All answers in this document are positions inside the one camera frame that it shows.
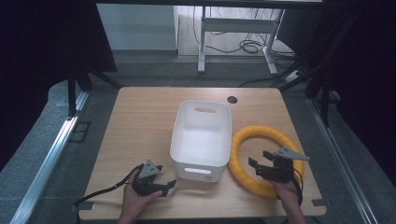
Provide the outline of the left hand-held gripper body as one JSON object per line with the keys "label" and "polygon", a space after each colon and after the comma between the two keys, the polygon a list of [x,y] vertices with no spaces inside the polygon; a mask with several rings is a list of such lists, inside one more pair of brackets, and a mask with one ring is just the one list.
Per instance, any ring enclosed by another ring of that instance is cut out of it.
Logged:
{"label": "left hand-held gripper body", "polygon": [[161,190],[161,184],[155,184],[154,180],[158,175],[157,165],[151,160],[147,160],[139,168],[135,175],[132,188],[140,196],[147,196],[153,192]]}

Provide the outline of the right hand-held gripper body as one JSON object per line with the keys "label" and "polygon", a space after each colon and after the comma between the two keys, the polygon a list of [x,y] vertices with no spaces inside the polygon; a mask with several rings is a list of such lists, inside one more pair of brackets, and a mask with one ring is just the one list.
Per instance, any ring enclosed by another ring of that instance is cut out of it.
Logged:
{"label": "right hand-held gripper body", "polygon": [[282,147],[271,153],[275,155],[271,161],[273,165],[259,164],[258,170],[255,170],[256,175],[279,183],[287,183],[294,178],[294,161],[309,161],[308,157],[288,147]]}

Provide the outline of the white plastic basket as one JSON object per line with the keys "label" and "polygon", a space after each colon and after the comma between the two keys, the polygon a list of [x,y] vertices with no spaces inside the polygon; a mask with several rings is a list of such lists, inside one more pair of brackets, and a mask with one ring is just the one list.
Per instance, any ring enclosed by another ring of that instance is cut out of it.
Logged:
{"label": "white plastic basket", "polygon": [[184,101],[177,112],[170,156],[178,177],[218,182],[230,159],[232,114],[221,103]]}

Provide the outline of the person's right hand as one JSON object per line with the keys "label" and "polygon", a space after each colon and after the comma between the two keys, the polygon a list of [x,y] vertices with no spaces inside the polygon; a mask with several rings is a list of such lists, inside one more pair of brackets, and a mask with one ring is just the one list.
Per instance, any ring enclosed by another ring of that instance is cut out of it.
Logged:
{"label": "person's right hand", "polygon": [[298,190],[291,181],[287,183],[271,181],[271,184],[273,185],[277,196],[285,208],[299,206]]}

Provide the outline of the person's left hand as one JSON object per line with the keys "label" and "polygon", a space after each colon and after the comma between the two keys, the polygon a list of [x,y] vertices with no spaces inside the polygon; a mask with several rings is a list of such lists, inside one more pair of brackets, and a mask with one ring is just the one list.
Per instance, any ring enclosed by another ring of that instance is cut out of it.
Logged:
{"label": "person's left hand", "polygon": [[156,191],[147,196],[138,195],[134,189],[131,187],[134,177],[137,174],[137,171],[134,171],[129,180],[125,184],[123,189],[123,200],[122,200],[122,209],[121,214],[124,217],[136,218],[145,208],[147,204],[152,202],[153,200],[160,198],[162,196],[162,192]]}

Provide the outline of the black metal stand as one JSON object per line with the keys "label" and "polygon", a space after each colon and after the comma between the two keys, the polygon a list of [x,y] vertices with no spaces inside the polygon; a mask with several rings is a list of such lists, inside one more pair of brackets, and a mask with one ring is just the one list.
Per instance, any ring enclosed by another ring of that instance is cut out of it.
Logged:
{"label": "black metal stand", "polygon": [[122,88],[122,85],[119,82],[102,72],[94,71],[90,68],[72,68],[68,73],[67,79],[68,117],[70,119],[75,117],[78,111],[76,85],[79,85],[80,89],[85,93],[89,92],[92,89],[92,81],[89,78],[89,74],[100,78],[113,88],[116,88],[118,90]]}
{"label": "black metal stand", "polygon": [[329,39],[330,35],[333,35],[333,39],[329,44],[329,47],[321,56],[321,60],[317,66],[295,78],[293,81],[278,88],[281,92],[287,91],[288,89],[291,89],[299,83],[309,79],[310,82],[305,88],[304,94],[308,99],[311,99],[315,98],[317,94],[321,92],[319,118],[326,126],[328,126],[328,108],[331,100],[330,80],[332,76],[332,64],[337,50],[340,48],[343,39],[355,20],[356,17],[354,15],[348,13],[344,14],[324,39],[318,44],[318,48],[322,48],[325,40]]}

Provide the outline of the white power strip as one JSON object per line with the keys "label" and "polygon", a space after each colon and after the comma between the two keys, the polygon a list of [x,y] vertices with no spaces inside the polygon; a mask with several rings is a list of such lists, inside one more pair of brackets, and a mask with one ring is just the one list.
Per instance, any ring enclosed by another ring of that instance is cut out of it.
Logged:
{"label": "white power strip", "polygon": [[296,79],[297,77],[299,77],[302,73],[298,70],[294,70],[293,72],[291,72],[286,78],[285,81],[286,82],[292,82],[294,79]]}

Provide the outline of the black curtain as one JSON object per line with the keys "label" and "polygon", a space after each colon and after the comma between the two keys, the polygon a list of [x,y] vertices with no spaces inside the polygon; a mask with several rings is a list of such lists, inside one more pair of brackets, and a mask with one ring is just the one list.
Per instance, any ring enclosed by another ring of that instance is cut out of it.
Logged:
{"label": "black curtain", "polygon": [[396,186],[396,0],[365,0],[332,70],[339,113]]}
{"label": "black curtain", "polygon": [[0,171],[76,70],[117,70],[96,0],[0,0]]}

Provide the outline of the aluminium floor rail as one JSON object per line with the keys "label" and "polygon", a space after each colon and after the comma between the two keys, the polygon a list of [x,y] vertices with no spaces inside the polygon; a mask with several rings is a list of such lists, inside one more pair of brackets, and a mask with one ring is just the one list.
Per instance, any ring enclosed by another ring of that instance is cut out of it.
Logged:
{"label": "aluminium floor rail", "polygon": [[68,117],[64,121],[63,126],[50,147],[46,158],[43,160],[29,189],[22,198],[13,218],[10,220],[10,224],[26,224],[30,216],[33,214],[35,206],[37,205],[39,198],[50,179],[57,161],[63,153],[64,147],[77,124],[78,117],[81,114],[88,98],[89,94],[82,91],[74,101],[74,104],[76,105],[75,115],[73,117]]}
{"label": "aluminium floor rail", "polygon": [[316,124],[318,125],[326,144],[330,149],[330,152],[334,157],[335,163],[340,171],[341,176],[344,179],[344,182],[346,183],[346,187],[354,203],[358,208],[364,224],[378,224],[378,220],[375,216],[372,206],[369,204],[367,197],[361,189],[361,186],[358,184],[358,181],[352,174],[352,171],[347,164],[347,160],[345,159],[341,148],[336,142],[332,131],[329,127],[326,126],[325,122],[322,120],[319,114],[318,106],[312,99],[307,99],[306,102],[315,118]]}

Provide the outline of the white metal desk frame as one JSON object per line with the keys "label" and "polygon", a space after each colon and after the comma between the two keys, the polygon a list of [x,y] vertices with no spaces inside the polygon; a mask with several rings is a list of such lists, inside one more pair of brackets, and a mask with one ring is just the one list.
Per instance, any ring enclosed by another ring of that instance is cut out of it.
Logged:
{"label": "white metal desk frame", "polygon": [[283,16],[283,9],[276,9],[276,16],[273,20],[211,18],[206,16],[205,10],[206,7],[203,7],[200,31],[201,41],[198,51],[198,72],[200,74],[205,71],[205,34],[207,32],[269,35],[269,39],[266,41],[266,45],[263,47],[262,53],[270,74],[272,76],[278,74],[271,51]]}

